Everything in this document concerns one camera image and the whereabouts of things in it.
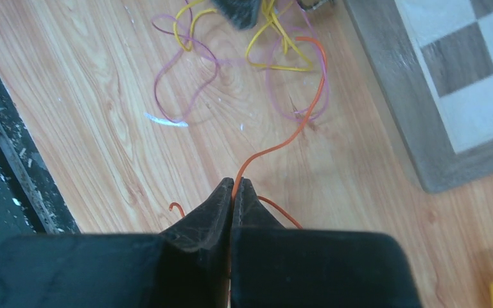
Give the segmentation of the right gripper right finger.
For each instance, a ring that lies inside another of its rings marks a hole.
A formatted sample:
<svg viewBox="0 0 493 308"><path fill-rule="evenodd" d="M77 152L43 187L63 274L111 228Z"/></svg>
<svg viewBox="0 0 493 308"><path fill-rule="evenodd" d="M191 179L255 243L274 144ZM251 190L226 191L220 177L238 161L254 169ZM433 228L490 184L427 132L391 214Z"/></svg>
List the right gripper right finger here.
<svg viewBox="0 0 493 308"><path fill-rule="evenodd" d="M378 232L283 227L250 180L238 185L230 244L233 307L420 307L408 258Z"/></svg>

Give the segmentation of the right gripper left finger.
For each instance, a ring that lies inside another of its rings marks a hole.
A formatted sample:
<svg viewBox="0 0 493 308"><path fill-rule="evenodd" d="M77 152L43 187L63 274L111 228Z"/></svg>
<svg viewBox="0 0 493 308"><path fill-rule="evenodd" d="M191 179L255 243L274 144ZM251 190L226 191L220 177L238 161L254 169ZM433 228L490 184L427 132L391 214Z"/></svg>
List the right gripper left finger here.
<svg viewBox="0 0 493 308"><path fill-rule="evenodd" d="M234 181L158 234L22 235L0 245L0 307L226 307Z"/></svg>

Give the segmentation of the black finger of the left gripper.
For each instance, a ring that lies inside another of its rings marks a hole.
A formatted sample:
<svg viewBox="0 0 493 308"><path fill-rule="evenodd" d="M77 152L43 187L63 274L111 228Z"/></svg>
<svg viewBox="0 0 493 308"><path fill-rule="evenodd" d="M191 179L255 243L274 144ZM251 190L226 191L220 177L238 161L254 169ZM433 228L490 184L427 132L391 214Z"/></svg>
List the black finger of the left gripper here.
<svg viewBox="0 0 493 308"><path fill-rule="evenodd" d="M257 24L261 0L211 0L211 3L237 30L249 30Z"/></svg>

